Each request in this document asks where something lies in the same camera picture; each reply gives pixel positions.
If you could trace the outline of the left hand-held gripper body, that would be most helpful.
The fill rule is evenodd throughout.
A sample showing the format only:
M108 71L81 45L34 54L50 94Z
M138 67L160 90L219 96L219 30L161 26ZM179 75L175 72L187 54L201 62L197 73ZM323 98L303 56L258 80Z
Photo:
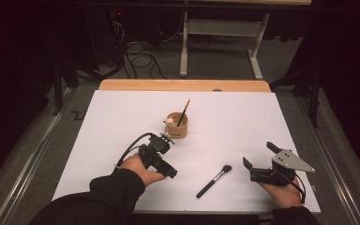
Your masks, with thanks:
M165 170L174 169L168 162L166 162L162 155L166 154L174 141L167 133L161 133L160 137L153 134L150 138L149 144L142 144L139 148L138 154L146 169L153 167L158 173L163 174Z

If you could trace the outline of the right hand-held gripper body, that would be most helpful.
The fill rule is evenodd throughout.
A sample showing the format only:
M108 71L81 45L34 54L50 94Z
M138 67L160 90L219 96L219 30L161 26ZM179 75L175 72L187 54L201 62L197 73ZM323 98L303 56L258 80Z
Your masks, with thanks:
M314 173L315 169L307 164L291 150L281 150L272 159L272 166L268 169L249 167L250 180L279 187L290 184L296 176L296 171Z

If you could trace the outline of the wooden cup with small figurine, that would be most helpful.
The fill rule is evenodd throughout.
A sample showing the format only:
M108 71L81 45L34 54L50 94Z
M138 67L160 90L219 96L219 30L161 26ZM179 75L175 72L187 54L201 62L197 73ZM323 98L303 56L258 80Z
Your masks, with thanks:
M173 139L183 139L188 134L188 117L180 112L172 112L164 120L164 130Z

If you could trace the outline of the black makeup brush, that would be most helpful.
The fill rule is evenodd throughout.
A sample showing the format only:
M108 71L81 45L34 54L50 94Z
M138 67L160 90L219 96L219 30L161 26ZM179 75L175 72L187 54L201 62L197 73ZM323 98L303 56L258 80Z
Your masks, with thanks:
M225 173L228 173L232 167L230 165L224 165L221 169L221 171L206 185L204 186L196 195L197 198L201 198L201 196L209 189L211 188L216 181Z

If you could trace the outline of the person's left hand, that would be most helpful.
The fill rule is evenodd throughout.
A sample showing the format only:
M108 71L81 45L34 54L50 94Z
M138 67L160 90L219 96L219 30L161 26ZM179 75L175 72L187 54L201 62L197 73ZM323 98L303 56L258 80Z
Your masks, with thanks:
M148 171L138 154L134 154L131 157L128 157L120 166L120 169L127 169L135 172L143 181L146 187L150 186L153 183L162 181L166 178L165 175L159 172Z

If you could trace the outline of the person's right hand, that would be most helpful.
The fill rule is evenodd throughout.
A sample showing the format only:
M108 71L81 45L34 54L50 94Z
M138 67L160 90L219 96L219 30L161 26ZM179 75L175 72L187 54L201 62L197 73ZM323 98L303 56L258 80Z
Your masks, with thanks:
M292 184L285 187L260 183L260 186L267 191L279 208L290 208L302 206L301 193Z

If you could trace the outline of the white table cover board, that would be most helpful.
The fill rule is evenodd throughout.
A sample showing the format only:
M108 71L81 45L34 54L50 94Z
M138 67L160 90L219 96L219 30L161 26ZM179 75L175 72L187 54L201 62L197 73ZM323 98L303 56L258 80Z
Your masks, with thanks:
M270 212L273 201L250 180L243 158L256 168L268 168L274 154L267 142L295 148L273 93L97 90L54 195L88 190L93 178L113 171L132 142L142 143L147 132L161 133L164 119L170 113L181 113L189 98L187 136L163 157L177 175L149 186L138 200L136 212ZM224 165L232 169L197 198Z

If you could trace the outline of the black stand leg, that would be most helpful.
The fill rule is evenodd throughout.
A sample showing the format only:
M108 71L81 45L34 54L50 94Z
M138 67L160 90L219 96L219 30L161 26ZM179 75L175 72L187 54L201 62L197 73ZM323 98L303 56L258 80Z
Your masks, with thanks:
M320 81L321 74L318 69L305 67L271 82L269 87L275 89L282 85L292 85L292 94L295 97L309 97L308 118L316 128L318 126L317 111L319 106Z
M58 60L53 67L53 92L54 92L54 111L53 116L61 112L64 106L63 83L68 88L77 88L79 80L76 75L76 64L69 59Z

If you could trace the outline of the wooden board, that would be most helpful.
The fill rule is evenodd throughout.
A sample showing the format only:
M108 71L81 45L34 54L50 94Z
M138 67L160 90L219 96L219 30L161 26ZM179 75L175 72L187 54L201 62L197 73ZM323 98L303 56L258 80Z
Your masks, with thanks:
M221 91L270 93L265 81L107 79L99 90L110 91Z

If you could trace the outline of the metal floor rail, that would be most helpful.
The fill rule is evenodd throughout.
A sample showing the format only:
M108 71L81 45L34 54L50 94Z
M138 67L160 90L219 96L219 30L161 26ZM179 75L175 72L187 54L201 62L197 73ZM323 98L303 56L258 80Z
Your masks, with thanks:
M308 123L309 129L314 136L315 143L318 144L318 152L320 153L324 167L330 177L331 184L336 191L337 197L340 200L349 221L352 225L360 225L360 210L353 199L349 187L346 185L342 175L340 174L340 170L336 165L334 158L331 156L329 149L324 143L321 132L310 121L308 105L302 98L299 97L297 97L295 101Z
M67 87L61 91L61 106L54 99L48 104L15 144L0 171L0 225L9 225L76 89Z

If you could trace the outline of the white frame desk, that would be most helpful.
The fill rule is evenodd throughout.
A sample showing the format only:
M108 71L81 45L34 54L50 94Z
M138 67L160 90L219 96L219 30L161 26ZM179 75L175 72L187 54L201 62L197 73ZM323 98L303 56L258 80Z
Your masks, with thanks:
M240 7L305 7L310 6L312 0L182 0L185 4L207 3L224 4L226 6L239 5ZM190 19L188 11L183 12L182 51L180 57L180 76L188 75L188 36L224 36L238 38L255 38L254 46L247 51L247 57L256 80L262 80L263 75L257 59L263 35L271 13L262 15L258 21L225 20L225 19Z

